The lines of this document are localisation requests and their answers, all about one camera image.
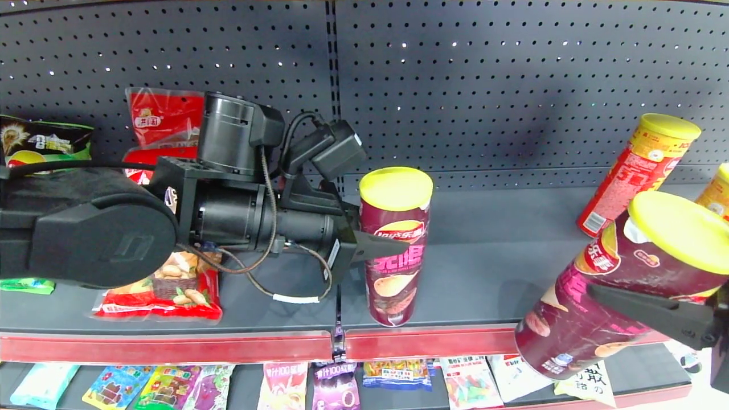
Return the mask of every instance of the black cable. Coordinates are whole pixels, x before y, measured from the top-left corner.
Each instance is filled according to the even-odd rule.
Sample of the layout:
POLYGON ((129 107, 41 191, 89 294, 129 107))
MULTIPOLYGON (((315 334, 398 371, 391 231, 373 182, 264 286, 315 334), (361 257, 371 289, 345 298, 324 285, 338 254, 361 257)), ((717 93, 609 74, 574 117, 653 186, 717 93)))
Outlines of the black cable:
POLYGON ((134 163, 123 161, 106 161, 106 160, 62 160, 41 163, 30 163, 27 165, 16 166, 9 169, 8 179, 25 177, 38 172, 59 171, 61 169, 72 168, 119 168, 119 169, 141 169, 144 171, 154 171, 155 166, 148 163, 134 163))

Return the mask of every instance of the fallen chip can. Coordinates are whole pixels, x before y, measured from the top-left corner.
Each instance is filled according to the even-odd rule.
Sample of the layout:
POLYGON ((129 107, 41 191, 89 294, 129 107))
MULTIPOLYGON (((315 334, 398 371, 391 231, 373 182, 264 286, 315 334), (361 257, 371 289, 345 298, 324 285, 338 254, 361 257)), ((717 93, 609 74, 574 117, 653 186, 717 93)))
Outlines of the fallen chip can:
POLYGON ((359 182, 360 225, 366 233, 410 243, 400 255, 366 262, 367 302, 383 326, 405 324, 413 314, 428 237, 433 180, 414 168, 382 168, 359 182))
POLYGON ((637 193, 657 190, 700 135, 696 124, 681 118, 643 114, 627 147, 577 218, 577 226, 594 238, 637 193))
POLYGON ((704 303, 728 278, 726 255, 722 218, 679 196, 639 193, 517 325, 518 351, 541 374, 568 379, 650 332, 593 300, 588 284, 704 303))

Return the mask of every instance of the red snack bag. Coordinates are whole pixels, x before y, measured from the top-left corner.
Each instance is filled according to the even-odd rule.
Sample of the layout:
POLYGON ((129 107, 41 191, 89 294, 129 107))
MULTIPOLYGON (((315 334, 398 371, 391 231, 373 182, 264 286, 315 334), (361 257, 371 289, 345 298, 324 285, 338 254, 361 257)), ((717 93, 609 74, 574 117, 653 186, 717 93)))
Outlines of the red snack bag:
POLYGON ((158 142, 164 142, 164 147, 197 145, 203 93, 138 87, 128 87, 125 93, 140 147, 158 142))

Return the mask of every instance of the gray pegboard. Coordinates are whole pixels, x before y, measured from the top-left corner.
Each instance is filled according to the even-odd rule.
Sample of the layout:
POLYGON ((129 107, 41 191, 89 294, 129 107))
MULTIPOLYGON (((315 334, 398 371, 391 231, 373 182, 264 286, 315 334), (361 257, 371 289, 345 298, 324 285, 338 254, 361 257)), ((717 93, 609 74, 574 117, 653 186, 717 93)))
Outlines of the gray pegboard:
POLYGON ((370 155, 359 172, 609 166, 643 112, 702 127, 682 164, 729 160, 727 11, 668 1, 337 3, 341 114, 370 155))
POLYGON ((21 12, 2 3, 1 111, 93 125, 97 157, 135 144, 131 85, 242 95, 287 119, 302 109, 332 117, 323 1, 46 0, 21 12))

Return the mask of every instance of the lower shelf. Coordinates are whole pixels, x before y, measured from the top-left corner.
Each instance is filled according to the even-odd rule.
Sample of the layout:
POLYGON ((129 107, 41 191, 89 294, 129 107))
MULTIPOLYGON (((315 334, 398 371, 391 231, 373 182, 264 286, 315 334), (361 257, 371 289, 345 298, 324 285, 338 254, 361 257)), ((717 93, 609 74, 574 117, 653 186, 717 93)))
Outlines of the lower shelf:
MULTIPOLYGON (((667 401, 686 397, 691 382, 674 356, 661 344, 635 346, 624 349, 605 360, 610 381, 619 407, 667 401)), ((30 370, 25 363, 4 363, 0 365, 0 407, 3 409, 29 409, 13 406, 9 397, 30 370)), ((103 368, 83 366, 71 381, 59 403, 58 410, 93 410, 81 401, 86 389, 94 382, 103 368)), ((263 378, 261 365, 239 365, 231 379, 229 409, 255 409, 263 378)), ((448 395, 443 375, 433 379, 433 391, 393 391, 365 389, 362 386, 362 372, 357 380, 362 410, 447 410, 448 395)), ((313 384, 308 380, 306 408, 311 409, 313 384)), ((603 410, 609 407, 592 401, 579 401, 565 395, 555 396, 551 386, 519 398, 507 407, 515 409, 575 409, 603 410)))

